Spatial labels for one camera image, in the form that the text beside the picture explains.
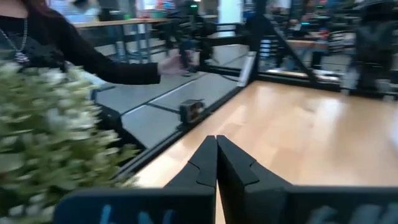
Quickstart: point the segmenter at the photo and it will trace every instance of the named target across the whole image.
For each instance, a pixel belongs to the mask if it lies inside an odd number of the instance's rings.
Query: wooden surface
[[[214,19],[217,16],[203,16],[205,19]],[[154,22],[165,22],[168,19],[126,19],[120,21],[94,21],[94,22],[76,22],[73,25],[76,28],[99,27],[99,26],[115,26],[115,25],[129,25],[129,24],[145,24]]]
[[[138,184],[163,187],[207,135],[223,134],[294,184],[398,185],[396,117],[394,103],[254,82],[142,169]]]
[[[318,50],[328,50],[328,43],[319,43],[317,41],[312,41],[312,40],[288,40],[287,41],[291,47],[297,48],[297,47],[311,47],[312,49],[318,49]]]
[[[286,75],[286,76],[291,76],[291,77],[308,77],[308,75],[306,73],[283,71],[283,70],[279,70],[279,69],[268,69],[268,70],[266,70],[266,72],[277,74],[277,75]],[[314,74],[317,76],[317,78],[319,78],[322,81],[337,82],[339,80],[339,78],[337,78],[337,77],[322,75],[320,72],[317,72],[316,70],[314,70]]]

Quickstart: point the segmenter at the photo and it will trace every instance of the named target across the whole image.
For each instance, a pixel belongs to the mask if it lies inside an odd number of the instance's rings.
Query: black metal frame
[[[295,85],[295,86],[302,86],[307,88],[314,88],[318,90],[326,90],[326,91],[335,91],[340,92],[340,82],[326,82],[322,81],[321,78],[318,78],[311,69],[308,69],[299,56],[295,53],[295,51],[291,48],[291,46],[286,41],[283,33],[279,30],[278,26],[275,26],[275,22],[269,16],[264,16],[266,0],[257,0],[256,1],[256,13],[254,15],[255,24],[261,24],[261,26],[253,27],[251,30],[251,35],[249,37],[223,37],[223,38],[215,38],[211,40],[213,46],[215,45],[229,45],[229,44],[245,44],[245,39],[250,41],[250,51],[257,52],[256,58],[254,61],[254,65],[252,67],[248,85],[251,82],[259,80],[265,82],[274,82],[274,83],[283,83],[287,85]],[[269,72],[259,72],[259,52],[261,47],[261,40],[264,36],[264,33],[267,29],[267,32],[273,32],[274,35],[278,38],[280,44],[284,47],[286,54],[291,56],[293,61],[307,77],[294,77],[290,75],[283,75],[283,74],[275,74]],[[238,77],[240,73],[240,69],[237,68],[226,68],[226,67],[219,67],[214,65],[201,65],[199,66],[198,70],[203,72],[209,73],[218,73],[220,75],[229,75]],[[214,105],[209,107],[207,110],[203,112],[203,116],[201,119],[193,124],[192,126],[185,127],[181,130],[176,130],[171,136],[169,136],[165,141],[158,144],[153,149],[147,149],[142,154],[138,155],[136,158],[128,162],[121,170],[120,174],[126,175],[131,172],[137,172],[144,166],[146,166],[151,160],[155,159],[158,155],[162,152],[167,150],[174,142],[178,141],[182,138],[185,134],[187,134],[190,130],[192,130],[195,126],[200,124],[204,119],[209,117],[212,112],[217,110],[220,106],[225,104],[228,100],[232,99],[236,94],[238,94],[242,89],[241,87],[237,87],[231,92],[229,92],[226,96],[222,97],[218,102]],[[383,98],[385,95],[382,93],[378,93],[371,90],[351,90],[350,95],[354,96],[364,96],[368,98]]]

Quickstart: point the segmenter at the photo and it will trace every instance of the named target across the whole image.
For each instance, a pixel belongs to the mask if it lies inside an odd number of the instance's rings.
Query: person
[[[160,83],[162,75],[183,75],[180,56],[159,63],[114,62],[97,52],[60,13],[45,0],[0,1],[0,59],[24,67],[67,69],[66,62],[82,66],[110,83]]]
[[[292,25],[296,25],[301,21],[308,21],[313,17],[313,12],[315,11],[315,2],[314,0],[308,0],[307,3],[305,4],[305,8],[303,10],[304,15],[301,16],[300,14],[295,14],[294,18],[291,19],[289,22]]]

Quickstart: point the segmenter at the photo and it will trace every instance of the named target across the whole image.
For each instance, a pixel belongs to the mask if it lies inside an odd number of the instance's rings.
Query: black sleeve
[[[58,47],[65,55],[65,60],[84,70],[97,75],[104,81],[125,85],[148,85],[160,83],[157,63],[119,63],[96,51],[77,32],[66,19],[57,19],[60,31]]]

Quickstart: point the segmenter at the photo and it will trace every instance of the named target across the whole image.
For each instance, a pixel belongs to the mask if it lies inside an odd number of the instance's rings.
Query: white flower
[[[82,84],[81,81],[70,81],[65,84],[65,87],[68,88],[69,90],[72,90],[72,89],[76,89],[76,88],[80,87],[81,84]]]
[[[21,69],[21,66],[15,62],[5,63],[3,66],[0,66],[0,74],[3,75],[13,75],[17,73]]]
[[[37,99],[32,102],[35,107],[42,107],[45,105],[45,101],[43,99]]]
[[[0,224],[14,224],[15,222],[12,221],[8,217],[0,217]]]
[[[47,208],[43,209],[43,211],[42,211],[42,215],[44,217],[43,221],[46,222],[46,223],[47,222],[51,222],[51,219],[53,217],[54,211],[55,211],[55,207],[54,206],[47,207]]]
[[[97,153],[94,156],[94,160],[99,163],[104,163],[106,162],[106,154],[104,152]]]
[[[71,77],[73,79],[76,80],[84,80],[85,79],[85,73],[87,73],[86,71],[83,71],[77,67],[73,67],[71,69],[68,70],[68,73],[71,75]]]
[[[24,206],[19,205],[19,206],[10,208],[10,210],[8,211],[8,215],[11,217],[16,217],[16,216],[22,215],[23,212],[24,212]]]
[[[45,199],[45,194],[38,194],[38,195],[31,197],[29,199],[29,202],[30,203],[39,203],[39,202],[43,202],[44,199]]]
[[[2,138],[0,140],[0,145],[5,146],[5,147],[10,146],[10,145],[14,144],[17,141],[17,139],[18,139],[18,136],[9,136],[9,137]]]
[[[44,73],[41,73],[41,75],[45,77],[52,85],[59,84],[66,79],[65,74],[59,69],[50,69]]]
[[[90,133],[87,131],[77,131],[74,133],[69,133],[69,139],[76,141],[89,139],[90,137]]]
[[[66,116],[60,115],[57,109],[47,111],[47,121],[52,131],[64,129],[68,124],[68,120],[66,118]]]
[[[71,119],[68,122],[68,129],[92,128],[95,124],[95,117],[92,117],[88,112],[81,112],[77,118]]]
[[[79,114],[80,113],[80,111],[78,111],[77,109],[69,109],[69,110],[66,110],[65,111],[65,114],[67,115],[67,116],[69,116],[69,117],[72,117],[72,116],[76,116],[77,114]]]
[[[73,100],[70,99],[64,99],[64,100],[60,100],[58,102],[59,107],[61,108],[69,108],[71,107],[75,102]]]
[[[118,134],[116,134],[113,130],[104,131],[103,135],[100,139],[102,143],[111,143],[118,139]]]
[[[81,88],[78,91],[74,91],[72,94],[76,97],[85,97],[90,94],[90,89],[89,88]]]
[[[54,90],[54,93],[62,98],[68,98],[70,96],[70,92],[64,88],[57,88]]]
[[[31,205],[29,207],[26,208],[26,214],[27,215],[38,215],[40,214],[40,212],[42,211],[42,207],[38,204],[36,205]]]

